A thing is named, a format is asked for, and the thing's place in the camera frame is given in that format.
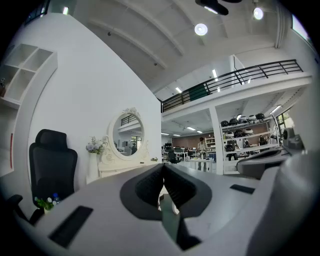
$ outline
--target green panel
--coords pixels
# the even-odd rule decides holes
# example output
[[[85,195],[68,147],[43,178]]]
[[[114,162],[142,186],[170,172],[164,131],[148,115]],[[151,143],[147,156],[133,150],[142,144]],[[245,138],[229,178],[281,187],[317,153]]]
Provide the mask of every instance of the green panel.
[[[189,89],[190,101],[195,101],[202,97],[207,96],[207,90],[203,84],[198,85],[194,88]]]

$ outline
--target black rectangular strip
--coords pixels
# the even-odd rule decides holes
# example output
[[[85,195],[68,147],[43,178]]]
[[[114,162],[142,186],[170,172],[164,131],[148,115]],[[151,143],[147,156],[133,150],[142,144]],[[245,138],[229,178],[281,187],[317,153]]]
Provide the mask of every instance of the black rectangular strip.
[[[58,245],[67,248],[93,209],[78,206],[49,236]]]
[[[244,192],[244,193],[247,193],[247,194],[253,194],[255,192],[255,189],[253,187],[248,187],[248,186],[241,186],[241,185],[238,185],[238,184],[233,184],[230,189],[233,189],[233,190],[238,190],[238,191],[241,191],[241,192]]]

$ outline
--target chair headrest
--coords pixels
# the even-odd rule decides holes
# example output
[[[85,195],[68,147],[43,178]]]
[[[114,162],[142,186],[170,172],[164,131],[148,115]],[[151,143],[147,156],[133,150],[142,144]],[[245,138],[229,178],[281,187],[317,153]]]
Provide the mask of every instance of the chair headrest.
[[[63,132],[42,129],[35,138],[35,143],[51,150],[67,151],[67,135]]]

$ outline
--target round ceiling light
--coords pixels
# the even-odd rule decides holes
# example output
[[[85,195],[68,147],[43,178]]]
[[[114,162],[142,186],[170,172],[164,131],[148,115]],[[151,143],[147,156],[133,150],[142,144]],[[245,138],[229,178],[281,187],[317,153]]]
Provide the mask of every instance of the round ceiling light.
[[[264,12],[259,7],[254,8],[253,16],[254,16],[255,19],[261,20],[263,18],[263,16],[264,16]]]
[[[199,36],[204,36],[208,32],[208,28],[205,24],[198,24],[194,27],[194,32]]]

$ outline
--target red object on shelf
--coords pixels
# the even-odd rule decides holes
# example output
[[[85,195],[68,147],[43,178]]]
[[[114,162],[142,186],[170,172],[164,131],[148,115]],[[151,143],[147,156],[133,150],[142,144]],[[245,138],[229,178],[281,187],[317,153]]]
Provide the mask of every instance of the red object on shelf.
[[[11,138],[10,138],[10,168],[12,169],[12,140],[13,140],[14,134],[11,133]]]

